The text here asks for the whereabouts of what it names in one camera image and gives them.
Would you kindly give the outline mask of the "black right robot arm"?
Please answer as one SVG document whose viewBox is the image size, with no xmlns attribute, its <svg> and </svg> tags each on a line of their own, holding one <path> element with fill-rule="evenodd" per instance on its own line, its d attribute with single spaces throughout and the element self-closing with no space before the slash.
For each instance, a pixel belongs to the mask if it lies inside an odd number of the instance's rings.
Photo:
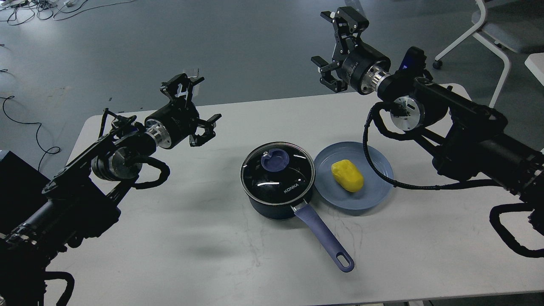
<svg viewBox="0 0 544 306">
<path fill-rule="evenodd" d="M 501 224 L 504 213 L 529 212 L 528 221 L 543 233 L 543 153 L 504 133 L 507 118 L 497 110 L 474 103 L 433 82 L 426 68 L 427 56 L 412 46 L 394 73 L 390 59 L 362 41 L 369 20 L 351 6 L 323 11 L 332 24 L 336 41 L 331 62 L 311 58 L 318 66 L 320 82 L 335 93 L 356 90 L 376 93 L 380 101 L 370 108 L 362 147 L 371 169 L 385 182 L 407 190 L 462 190 L 502 187 L 520 203 L 492 207 L 489 221 L 503 242 L 527 258 L 542 258 L 543 249 L 521 245 Z M 414 141 L 432 157 L 437 174 L 454 184 L 418 186 L 385 176 L 371 160 L 368 130 L 397 141 Z"/>
</svg>

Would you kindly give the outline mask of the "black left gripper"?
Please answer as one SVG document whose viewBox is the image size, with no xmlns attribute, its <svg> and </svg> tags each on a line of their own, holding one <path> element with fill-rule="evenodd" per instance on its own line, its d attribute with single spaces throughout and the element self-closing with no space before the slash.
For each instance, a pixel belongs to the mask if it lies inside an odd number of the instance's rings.
<svg viewBox="0 0 544 306">
<path fill-rule="evenodd" d="M 189 77 L 182 73 L 161 83 L 160 92 L 169 99 L 169 103 L 144 120 L 147 133 L 155 139 L 158 147 L 172 149 L 187 137 L 191 147 L 201 147 L 216 136 L 216 122 L 222 114 L 202 120 L 192 102 L 193 89 L 204 80 L 203 76 Z M 198 128 L 202 128 L 204 133 L 197 134 Z"/>
</svg>

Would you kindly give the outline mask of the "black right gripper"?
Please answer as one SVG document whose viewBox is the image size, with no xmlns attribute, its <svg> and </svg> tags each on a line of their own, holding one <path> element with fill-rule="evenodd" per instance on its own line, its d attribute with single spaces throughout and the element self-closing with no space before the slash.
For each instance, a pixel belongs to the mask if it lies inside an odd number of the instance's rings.
<svg viewBox="0 0 544 306">
<path fill-rule="evenodd" d="M 320 83 L 333 91 L 346 91 L 348 86 L 361 95 L 374 91 L 371 76 L 367 76 L 373 66 L 388 71 L 390 59 L 371 45 L 362 42 L 361 34 L 368 28 L 369 20 L 351 6 L 342 6 L 336 11 L 322 11 L 320 17 L 333 25 L 335 47 L 333 58 L 345 58 L 340 62 L 328 63 L 320 56 L 311 57 L 311 62 L 318 67 Z M 332 72 L 339 68 L 339 78 Z"/>
</svg>

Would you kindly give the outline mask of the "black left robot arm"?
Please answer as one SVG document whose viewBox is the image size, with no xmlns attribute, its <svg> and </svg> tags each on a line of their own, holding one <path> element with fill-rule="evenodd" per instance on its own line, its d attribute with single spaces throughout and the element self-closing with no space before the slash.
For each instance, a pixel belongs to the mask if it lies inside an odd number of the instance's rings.
<svg viewBox="0 0 544 306">
<path fill-rule="evenodd" d="M 68 304 L 74 277 L 47 271 L 51 261 L 110 229 L 131 189 L 167 181 L 170 168 L 153 157 L 157 148 L 172 149 L 185 138 L 200 147 L 215 137 L 221 114 L 204 120 L 192 101 L 203 81 L 182 73 L 163 82 L 160 91 L 169 101 L 143 123 L 106 108 L 97 140 L 51 180 L 12 152 L 1 152 L 2 306 L 42 306 L 50 280 L 66 282 L 56 304 Z"/>
</svg>

